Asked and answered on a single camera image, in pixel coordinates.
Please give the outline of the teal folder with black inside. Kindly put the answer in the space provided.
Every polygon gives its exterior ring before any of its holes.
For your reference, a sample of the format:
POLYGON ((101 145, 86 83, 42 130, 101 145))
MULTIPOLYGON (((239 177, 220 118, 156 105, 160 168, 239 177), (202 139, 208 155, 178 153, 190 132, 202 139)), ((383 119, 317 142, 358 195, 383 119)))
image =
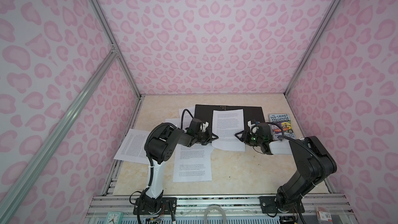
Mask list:
POLYGON ((236 139, 236 133, 249 131, 252 124, 265 121, 259 106, 197 104, 194 116, 208 122, 212 133, 219 138, 231 140, 236 139))

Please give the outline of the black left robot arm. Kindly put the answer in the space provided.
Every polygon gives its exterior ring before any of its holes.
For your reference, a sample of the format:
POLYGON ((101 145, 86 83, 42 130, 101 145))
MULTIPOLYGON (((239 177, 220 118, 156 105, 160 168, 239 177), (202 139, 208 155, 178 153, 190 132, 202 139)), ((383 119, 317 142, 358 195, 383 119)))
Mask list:
POLYGON ((213 133, 209 123, 193 117, 188 127, 183 126, 183 117, 179 125, 163 122, 156 126, 147 137, 144 151, 149 161, 148 180, 146 188, 134 202, 134 214, 161 214, 166 211, 163 200, 163 178, 165 164, 173 155, 177 145, 192 147, 195 144, 206 146, 219 137, 213 133))

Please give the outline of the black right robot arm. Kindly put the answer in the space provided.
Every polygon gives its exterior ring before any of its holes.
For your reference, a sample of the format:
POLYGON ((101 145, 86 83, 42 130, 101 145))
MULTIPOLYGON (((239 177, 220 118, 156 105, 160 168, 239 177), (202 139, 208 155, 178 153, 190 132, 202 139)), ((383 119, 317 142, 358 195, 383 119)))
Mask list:
POLYGON ((250 130, 235 133, 235 137, 244 144, 253 148, 260 147, 265 155, 281 154, 272 147, 275 140, 266 129, 276 126, 281 135, 277 139, 287 141, 293 155, 296 171, 287 183, 280 186, 274 200, 277 211, 286 213, 296 211, 302 223, 305 219, 301 212, 302 199, 324 181, 328 176, 337 171, 337 164, 323 144, 316 136, 306 137, 302 140, 285 135, 285 130, 280 122, 248 122, 250 130))

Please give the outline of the printed paper sheet back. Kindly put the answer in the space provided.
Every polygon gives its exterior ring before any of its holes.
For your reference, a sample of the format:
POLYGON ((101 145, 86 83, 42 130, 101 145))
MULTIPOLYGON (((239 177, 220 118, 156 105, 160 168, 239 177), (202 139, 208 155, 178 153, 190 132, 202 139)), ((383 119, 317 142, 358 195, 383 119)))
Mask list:
POLYGON ((194 117, 195 113, 195 107, 187 107, 184 109, 179 109, 179 115, 180 115, 180 123, 179 126, 182 127, 182 129, 186 129, 190 126, 190 123, 194 117))

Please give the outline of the treehouse storey book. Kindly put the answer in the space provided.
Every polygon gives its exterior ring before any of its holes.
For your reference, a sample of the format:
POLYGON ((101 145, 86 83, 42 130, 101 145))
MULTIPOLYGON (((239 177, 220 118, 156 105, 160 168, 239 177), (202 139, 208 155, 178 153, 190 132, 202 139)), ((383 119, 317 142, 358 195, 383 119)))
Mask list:
POLYGON ((278 137, 283 134, 292 139, 296 138, 289 114, 269 114, 268 121, 273 123, 270 127, 274 141, 277 141, 278 137))

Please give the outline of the red white label packet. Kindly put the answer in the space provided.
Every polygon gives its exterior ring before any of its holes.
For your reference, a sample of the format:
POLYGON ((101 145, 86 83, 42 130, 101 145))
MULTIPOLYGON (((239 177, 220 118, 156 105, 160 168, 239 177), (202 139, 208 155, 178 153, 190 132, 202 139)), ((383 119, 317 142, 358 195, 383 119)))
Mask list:
POLYGON ((332 215, 327 207, 316 206, 315 211, 319 224, 333 224, 332 215))

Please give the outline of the small green clock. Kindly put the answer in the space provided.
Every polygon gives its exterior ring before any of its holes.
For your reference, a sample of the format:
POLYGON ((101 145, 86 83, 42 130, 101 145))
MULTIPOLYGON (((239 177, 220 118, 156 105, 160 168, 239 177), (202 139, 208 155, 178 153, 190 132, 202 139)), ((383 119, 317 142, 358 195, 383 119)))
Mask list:
POLYGON ((122 224, 124 214, 122 212, 108 212, 105 224, 122 224))

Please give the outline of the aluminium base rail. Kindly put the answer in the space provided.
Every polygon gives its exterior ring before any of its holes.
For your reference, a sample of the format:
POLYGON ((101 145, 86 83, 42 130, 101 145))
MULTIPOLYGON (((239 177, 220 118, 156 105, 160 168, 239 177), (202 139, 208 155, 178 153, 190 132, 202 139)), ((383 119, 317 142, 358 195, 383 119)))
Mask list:
MULTIPOLYGON (((273 195, 165 195, 166 211, 134 214, 138 193, 94 197, 85 224, 104 224, 108 212, 122 212, 122 224, 301 224, 296 211, 281 213, 273 195)), ((301 212, 307 224, 318 223, 315 207, 327 207, 334 224, 356 224, 357 218, 342 194, 308 194, 301 212)))

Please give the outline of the left aluminium frame post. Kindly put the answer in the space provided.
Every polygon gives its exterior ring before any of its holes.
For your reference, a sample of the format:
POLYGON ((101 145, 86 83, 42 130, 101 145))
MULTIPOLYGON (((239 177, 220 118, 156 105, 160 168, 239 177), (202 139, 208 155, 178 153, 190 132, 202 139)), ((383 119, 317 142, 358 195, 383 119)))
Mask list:
POLYGON ((110 24, 107 21, 104 11, 101 8, 99 0, 88 0, 88 2, 91 5, 91 7, 98 19, 98 22, 104 32, 104 35, 106 36, 109 44, 112 47, 112 51, 116 54, 116 57, 122 67, 122 70, 123 70, 125 76, 127 77, 128 83, 130 84, 131 88, 133 89, 135 96, 140 100, 142 95, 140 94, 138 87, 133 79, 133 75, 128 68, 127 62, 124 59, 124 56, 120 50, 120 47, 119 47, 119 45, 115 39, 115 36, 112 32, 112 29, 110 27, 110 24))

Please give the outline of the aluminium frame post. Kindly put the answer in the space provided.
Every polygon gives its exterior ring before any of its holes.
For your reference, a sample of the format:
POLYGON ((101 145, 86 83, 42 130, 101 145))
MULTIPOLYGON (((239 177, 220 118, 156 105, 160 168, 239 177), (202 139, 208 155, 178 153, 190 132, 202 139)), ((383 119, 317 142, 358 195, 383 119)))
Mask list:
POLYGON ((138 87, 133 79, 133 75, 128 68, 127 62, 124 59, 124 56, 120 50, 120 47, 119 47, 119 45, 115 39, 115 36, 112 32, 112 29, 110 27, 110 24, 107 21, 104 11, 101 8, 99 0, 88 0, 88 2, 91 5, 91 7, 98 19, 98 22, 104 32, 104 35, 106 36, 109 44, 112 47, 112 51, 116 54, 116 57, 122 67, 122 70, 123 70, 125 76, 127 77, 128 83, 130 84, 131 88, 133 89, 135 96, 140 100, 142 95, 140 94, 138 87))
POLYGON ((329 7, 327 8, 324 16, 321 19, 321 22, 315 31, 315 34, 313 38, 311 39, 308 48, 304 52, 302 59, 300 60, 292 78, 291 81, 289 82, 286 91, 284 92, 285 98, 287 98, 291 92, 293 91, 293 87, 297 80, 299 79, 299 76, 301 72, 303 71, 305 65, 307 62, 310 60, 311 55, 313 54, 316 46, 318 45, 319 41, 322 38, 322 35, 326 32, 330 22, 332 21, 334 15, 336 14, 338 8, 342 4, 344 0, 332 0, 329 7))

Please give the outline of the right aluminium frame post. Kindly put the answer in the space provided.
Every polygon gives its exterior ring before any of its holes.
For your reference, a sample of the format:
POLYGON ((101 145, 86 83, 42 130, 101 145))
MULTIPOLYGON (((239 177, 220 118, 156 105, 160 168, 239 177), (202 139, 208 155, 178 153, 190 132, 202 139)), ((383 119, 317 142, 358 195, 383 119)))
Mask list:
POLYGON ((286 91, 284 92, 285 98, 287 98, 291 92, 293 91, 293 87, 297 80, 299 79, 299 76, 301 72, 303 71, 305 65, 307 62, 310 60, 311 55, 313 54, 316 46, 318 45, 319 41, 322 38, 322 35, 326 32, 330 22, 332 21, 334 15, 336 14, 338 8, 342 4, 344 0, 332 0, 329 7, 327 8, 324 16, 321 19, 321 22, 315 31, 315 34, 313 38, 311 39, 308 48, 304 52, 302 59, 300 60, 292 78, 291 81, 289 82, 286 91))

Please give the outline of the diagonal aluminium frame bar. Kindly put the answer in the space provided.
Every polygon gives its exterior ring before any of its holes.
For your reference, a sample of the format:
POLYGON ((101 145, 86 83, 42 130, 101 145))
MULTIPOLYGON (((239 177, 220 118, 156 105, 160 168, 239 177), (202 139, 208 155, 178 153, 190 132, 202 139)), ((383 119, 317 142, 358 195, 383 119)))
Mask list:
POLYGON ((110 52, 107 55, 106 59, 83 87, 80 94, 72 102, 68 111, 66 111, 65 115, 53 129, 52 133, 45 139, 44 144, 21 173, 18 180, 16 180, 10 188, 1 203, 2 224, 7 224, 12 219, 15 212, 18 210, 19 206, 39 178, 40 174, 53 157, 55 151, 68 134, 77 117, 88 103, 90 97, 102 81, 108 69, 114 63, 116 57, 117 53, 115 51, 110 52))

